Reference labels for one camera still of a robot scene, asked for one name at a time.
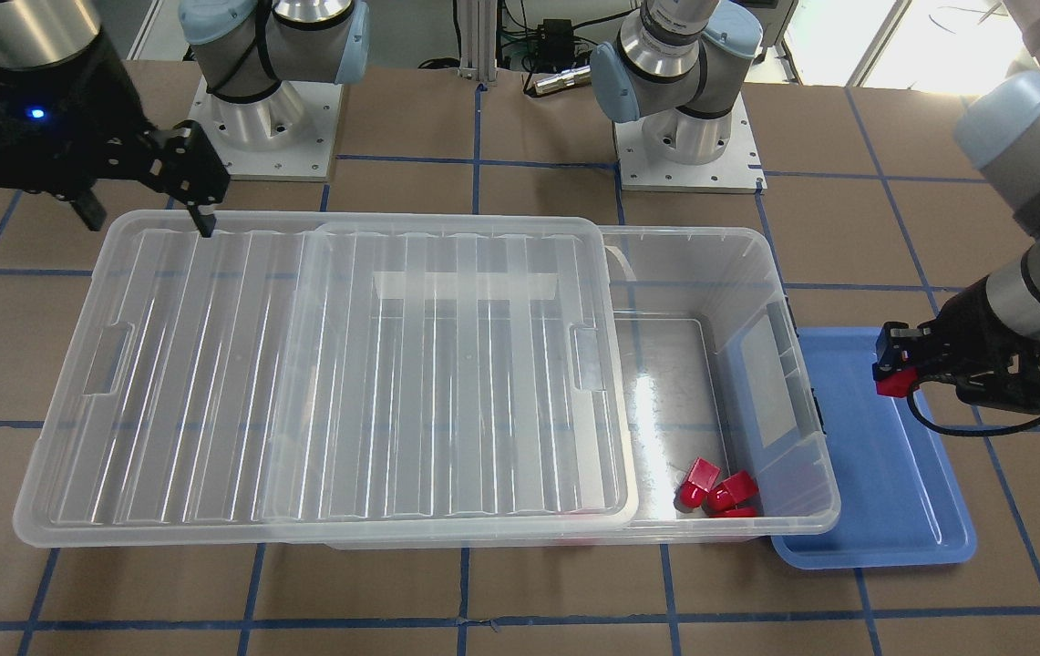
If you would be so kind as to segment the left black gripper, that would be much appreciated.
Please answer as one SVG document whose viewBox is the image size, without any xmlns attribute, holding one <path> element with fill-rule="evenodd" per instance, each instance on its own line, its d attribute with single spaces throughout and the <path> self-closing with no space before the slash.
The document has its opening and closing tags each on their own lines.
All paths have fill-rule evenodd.
<svg viewBox="0 0 1040 656">
<path fill-rule="evenodd" d="M 930 323 L 884 323 L 875 339 L 875 378 L 916 369 L 950 384 L 974 406 L 1040 415 L 1040 339 L 1007 327 L 991 310 L 987 281 L 953 296 Z"/>
</svg>

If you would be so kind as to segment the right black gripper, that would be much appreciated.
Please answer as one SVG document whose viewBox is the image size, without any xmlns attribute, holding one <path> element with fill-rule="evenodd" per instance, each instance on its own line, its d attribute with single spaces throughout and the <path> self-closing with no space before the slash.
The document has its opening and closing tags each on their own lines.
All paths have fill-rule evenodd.
<svg viewBox="0 0 1040 656">
<path fill-rule="evenodd" d="M 87 191 L 99 179 L 162 192 L 208 238 L 231 173 L 198 121 L 154 129 L 109 41 L 93 41 L 53 64 L 0 67 L 0 188 L 71 198 L 82 224 L 100 231 L 108 212 Z"/>
</svg>

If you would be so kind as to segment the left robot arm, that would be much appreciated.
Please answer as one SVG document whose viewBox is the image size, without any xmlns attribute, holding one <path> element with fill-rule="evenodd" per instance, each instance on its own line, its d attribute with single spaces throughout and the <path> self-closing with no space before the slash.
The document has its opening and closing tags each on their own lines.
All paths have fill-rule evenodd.
<svg viewBox="0 0 1040 656">
<path fill-rule="evenodd" d="M 1040 1 L 1004 7 L 1039 67 L 977 99 L 953 136 L 1033 244 L 953 296 L 935 319 L 885 323 L 872 376 L 886 397 L 911 397 L 936 382 L 969 405 L 1040 415 Z M 760 40 L 757 18 L 728 1 L 644 1 L 590 55 L 596 101 L 615 123 L 660 119 L 669 159 L 710 160 L 717 146 L 679 154 L 676 131 L 727 123 Z"/>
</svg>

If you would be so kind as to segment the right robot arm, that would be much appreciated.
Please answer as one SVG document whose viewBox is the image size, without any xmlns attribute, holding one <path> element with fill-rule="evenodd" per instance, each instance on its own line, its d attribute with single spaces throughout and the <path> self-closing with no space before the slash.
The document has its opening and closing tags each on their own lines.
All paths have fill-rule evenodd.
<svg viewBox="0 0 1040 656">
<path fill-rule="evenodd" d="M 182 205 L 204 237 L 231 183 L 194 120 L 157 128 L 87 1 L 0 1 L 0 190 L 45 192 L 98 231 L 99 179 Z"/>
</svg>

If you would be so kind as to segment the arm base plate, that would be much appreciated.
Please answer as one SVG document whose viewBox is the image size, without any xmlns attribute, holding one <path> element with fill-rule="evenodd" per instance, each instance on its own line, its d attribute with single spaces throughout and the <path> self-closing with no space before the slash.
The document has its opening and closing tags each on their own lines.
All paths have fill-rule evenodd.
<svg viewBox="0 0 1040 656">
<path fill-rule="evenodd" d="M 768 189 L 745 100 L 720 119 L 678 109 L 613 125 L 624 190 L 756 194 Z"/>
<path fill-rule="evenodd" d="M 268 98 L 233 104 L 196 87 L 188 117 L 207 130 L 235 181 L 331 178 L 345 86 L 285 80 Z"/>
</svg>

